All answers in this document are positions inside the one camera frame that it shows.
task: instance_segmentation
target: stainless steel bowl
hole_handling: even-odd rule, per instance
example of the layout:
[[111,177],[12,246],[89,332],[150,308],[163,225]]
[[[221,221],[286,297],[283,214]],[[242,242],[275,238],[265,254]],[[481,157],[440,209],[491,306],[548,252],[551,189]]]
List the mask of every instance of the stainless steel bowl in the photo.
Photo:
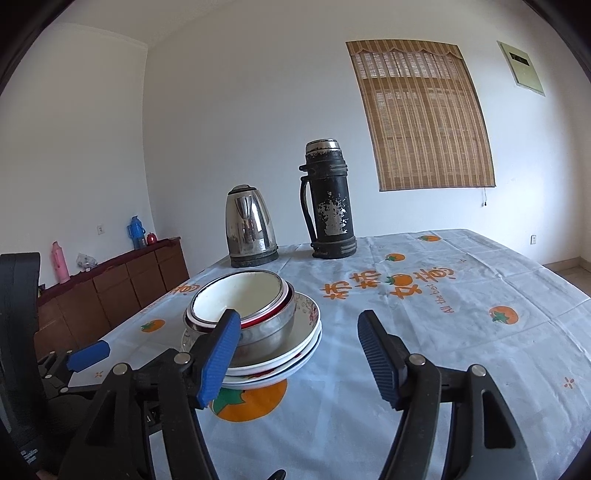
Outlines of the stainless steel bowl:
[[[288,293],[290,299],[281,311],[261,323],[241,330],[240,340],[230,363],[231,367],[252,365],[276,351],[287,340],[293,328],[296,313],[296,291],[289,282],[287,285],[290,289]],[[211,332],[211,329],[200,329],[189,320],[186,314],[184,321],[189,334],[194,339]]]

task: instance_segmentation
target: kettle lid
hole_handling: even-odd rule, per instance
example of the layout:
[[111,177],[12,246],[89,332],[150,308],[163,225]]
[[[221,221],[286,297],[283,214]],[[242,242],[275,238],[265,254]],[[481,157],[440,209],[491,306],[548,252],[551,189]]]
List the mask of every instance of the kettle lid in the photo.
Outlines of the kettle lid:
[[234,193],[249,192],[251,190],[256,190],[256,188],[251,187],[250,185],[247,185],[247,184],[244,183],[242,185],[235,186],[232,190],[230,190],[228,192],[228,195],[232,195]]

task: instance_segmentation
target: kettle base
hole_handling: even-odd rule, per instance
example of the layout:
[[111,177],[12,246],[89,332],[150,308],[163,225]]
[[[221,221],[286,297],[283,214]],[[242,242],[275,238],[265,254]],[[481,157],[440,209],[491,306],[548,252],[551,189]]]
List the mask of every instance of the kettle base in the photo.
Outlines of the kettle base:
[[263,252],[255,255],[244,255],[241,257],[233,257],[230,255],[230,265],[234,268],[249,268],[258,267],[266,263],[272,262],[279,258],[277,248],[269,252]]

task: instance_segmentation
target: baseboard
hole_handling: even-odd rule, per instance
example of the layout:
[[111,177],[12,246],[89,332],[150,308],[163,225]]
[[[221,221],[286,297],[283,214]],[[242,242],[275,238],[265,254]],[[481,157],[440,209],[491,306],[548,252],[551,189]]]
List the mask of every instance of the baseboard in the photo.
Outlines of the baseboard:
[[581,258],[580,262],[579,262],[579,266],[581,268],[584,268],[585,270],[587,270],[588,272],[591,272],[591,262],[588,260],[585,260],[584,258]]
[[561,260],[560,262],[548,263],[544,266],[554,273],[562,272],[563,270],[568,270],[569,268],[574,267],[583,267],[585,270],[591,272],[591,262],[588,262],[581,257],[569,258],[568,260]]

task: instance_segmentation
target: thermos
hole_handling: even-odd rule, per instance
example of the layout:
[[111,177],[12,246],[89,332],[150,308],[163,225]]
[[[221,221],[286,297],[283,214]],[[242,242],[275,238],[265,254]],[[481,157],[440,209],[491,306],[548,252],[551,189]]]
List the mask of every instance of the thermos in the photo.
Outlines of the thermos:
[[[306,164],[300,166],[308,175],[301,178],[300,202],[308,226],[313,257],[344,258],[357,251],[353,233],[347,164],[339,143],[331,138],[306,145]],[[310,183],[314,222],[308,211],[306,184]]]
[[53,263],[53,268],[56,271],[57,281],[59,283],[66,283],[70,280],[70,273],[68,272],[64,252],[57,242],[53,242],[53,245],[51,246],[51,261]]
[[147,246],[144,227],[138,216],[135,215],[131,219],[131,223],[127,226],[127,233],[134,243],[134,249],[139,250]]

